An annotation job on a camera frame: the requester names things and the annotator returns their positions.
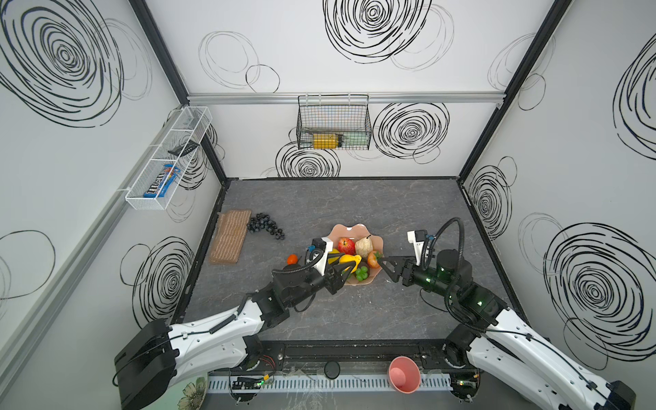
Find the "small yellow fruit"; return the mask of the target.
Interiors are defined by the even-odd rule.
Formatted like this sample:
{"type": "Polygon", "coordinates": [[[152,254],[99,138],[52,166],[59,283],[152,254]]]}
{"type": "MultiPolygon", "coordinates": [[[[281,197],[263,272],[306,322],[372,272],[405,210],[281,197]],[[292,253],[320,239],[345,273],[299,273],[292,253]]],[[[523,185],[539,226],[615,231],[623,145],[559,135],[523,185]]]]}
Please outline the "small yellow fruit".
{"type": "Polygon", "coordinates": [[[340,264],[346,264],[351,268],[350,273],[355,273],[360,267],[361,256],[360,255],[344,255],[339,259],[340,264]]]}

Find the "red green apple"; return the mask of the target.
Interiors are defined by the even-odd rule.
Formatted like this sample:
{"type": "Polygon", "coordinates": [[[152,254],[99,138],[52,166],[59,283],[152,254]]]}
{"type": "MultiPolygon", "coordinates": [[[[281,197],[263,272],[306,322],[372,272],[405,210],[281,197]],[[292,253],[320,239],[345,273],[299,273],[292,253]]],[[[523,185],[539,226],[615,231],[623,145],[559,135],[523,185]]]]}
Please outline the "red green apple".
{"type": "Polygon", "coordinates": [[[379,260],[384,257],[384,254],[378,250],[372,250],[367,255],[367,266],[371,269],[379,269],[380,263],[379,260]]]}

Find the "green lime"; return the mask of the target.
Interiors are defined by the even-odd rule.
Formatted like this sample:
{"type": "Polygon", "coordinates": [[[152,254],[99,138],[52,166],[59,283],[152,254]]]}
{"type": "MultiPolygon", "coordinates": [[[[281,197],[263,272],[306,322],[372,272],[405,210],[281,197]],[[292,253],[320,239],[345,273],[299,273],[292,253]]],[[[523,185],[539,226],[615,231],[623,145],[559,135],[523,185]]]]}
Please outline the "green lime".
{"type": "Polygon", "coordinates": [[[366,266],[361,266],[360,268],[357,268],[355,271],[355,278],[358,282],[363,282],[364,280],[368,279],[369,277],[369,269],[366,266]]]}

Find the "red crinkled fruit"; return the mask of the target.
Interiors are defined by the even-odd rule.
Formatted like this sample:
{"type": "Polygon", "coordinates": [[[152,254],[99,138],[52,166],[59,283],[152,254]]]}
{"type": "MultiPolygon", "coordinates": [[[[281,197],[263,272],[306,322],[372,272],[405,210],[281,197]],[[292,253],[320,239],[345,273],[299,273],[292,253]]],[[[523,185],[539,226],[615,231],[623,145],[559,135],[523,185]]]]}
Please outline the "red crinkled fruit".
{"type": "Polygon", "coordinates": [[[338,251],[345,255],[354,256],[356,254],[355,242],[348,237],[340,237],[338,239],[338,251]]]}

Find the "beige pale fruit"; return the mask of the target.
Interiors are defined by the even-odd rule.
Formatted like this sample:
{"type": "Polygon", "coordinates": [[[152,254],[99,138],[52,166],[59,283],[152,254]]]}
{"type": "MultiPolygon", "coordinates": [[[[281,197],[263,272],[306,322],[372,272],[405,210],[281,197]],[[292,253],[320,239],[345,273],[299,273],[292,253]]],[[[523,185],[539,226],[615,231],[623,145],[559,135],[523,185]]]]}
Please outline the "beige pale fruit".
{"type": "Polygon", "coordinates": [[[363,259],[367,259],[367,255],[374,250],[371,236],[363,237],[355,243],[356,254],[360,255],[363,259]]]}

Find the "pink wavy fruit bowl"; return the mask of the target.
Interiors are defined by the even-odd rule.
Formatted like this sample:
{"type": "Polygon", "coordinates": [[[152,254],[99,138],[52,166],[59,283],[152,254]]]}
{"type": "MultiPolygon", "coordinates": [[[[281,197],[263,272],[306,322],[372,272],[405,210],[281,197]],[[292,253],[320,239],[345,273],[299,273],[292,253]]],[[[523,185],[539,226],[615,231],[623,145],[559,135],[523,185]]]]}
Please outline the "pink wavy fruit bowl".
{"type": "Polygon", "coordinates": [[[348,254],[347,261],[354,260],[360,256],[360,263],[348,278],[346,284],[351,286],[370,285],[382,271],[378,259],[384,256],[384,240],[382,237],[373,235],[363,224],[347,227],[337,224],[328,234],[333,242],[336,254],[344,251],[348,254]]]}

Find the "yellow lemon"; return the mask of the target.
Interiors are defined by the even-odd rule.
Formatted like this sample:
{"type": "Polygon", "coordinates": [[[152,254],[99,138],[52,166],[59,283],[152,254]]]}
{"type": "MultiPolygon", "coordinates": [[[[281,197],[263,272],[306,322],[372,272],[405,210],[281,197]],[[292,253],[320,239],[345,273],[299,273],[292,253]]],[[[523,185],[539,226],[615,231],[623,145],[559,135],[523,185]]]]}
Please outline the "yellow lemon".
{"type": "Polygon", "coordinates": [[[342,255],[343,254],[339,252],[337,249],[333,249],[328,255],[327,263],[328,264],[337,263],[342,255]]]}

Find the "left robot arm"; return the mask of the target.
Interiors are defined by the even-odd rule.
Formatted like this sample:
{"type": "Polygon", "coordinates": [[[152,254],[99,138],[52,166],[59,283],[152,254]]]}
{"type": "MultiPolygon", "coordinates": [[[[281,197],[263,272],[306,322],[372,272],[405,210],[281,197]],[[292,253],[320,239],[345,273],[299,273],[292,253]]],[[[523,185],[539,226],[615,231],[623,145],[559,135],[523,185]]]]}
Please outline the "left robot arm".
{"type": "Polygon", "coordinates": [[[246,294],[233,309],[182,324],[151,321],[114,357],[112,382],[121,408],[143,409],[181,380],[258,357],[259,333],[287,320],[320,290],[337,293],[355,266],[350,261],[275,270],[269,284],[246,294]]]}

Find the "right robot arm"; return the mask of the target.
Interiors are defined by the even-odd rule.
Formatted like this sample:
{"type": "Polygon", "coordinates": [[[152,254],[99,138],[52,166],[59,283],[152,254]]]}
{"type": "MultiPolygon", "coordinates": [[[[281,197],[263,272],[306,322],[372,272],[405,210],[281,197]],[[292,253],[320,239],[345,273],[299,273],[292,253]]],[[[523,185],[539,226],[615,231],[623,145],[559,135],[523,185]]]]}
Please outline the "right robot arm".
{"type": "Polygon", "coordinates": [[[437,266],[413,256],[384,257],[392,281],[444,298],[458,321],[443,346],[453,367],[470,364],[513,388],[541,409],[633,409],[637,395],[620,380],[609,382],[561,352],[504,300],[473,281],[473,267],[451,249],[437,266]]]}

